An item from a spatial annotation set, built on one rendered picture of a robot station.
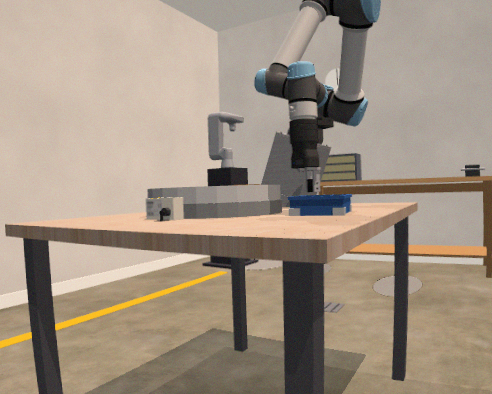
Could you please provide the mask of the blue crate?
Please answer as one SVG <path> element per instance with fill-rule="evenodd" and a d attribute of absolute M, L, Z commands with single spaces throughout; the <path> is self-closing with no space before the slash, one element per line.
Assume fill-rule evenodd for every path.
<path fill-rule="evenodd" d="M 352 194 L 288 197 L 289 216 L 339 216 L 352 211 Z"/>

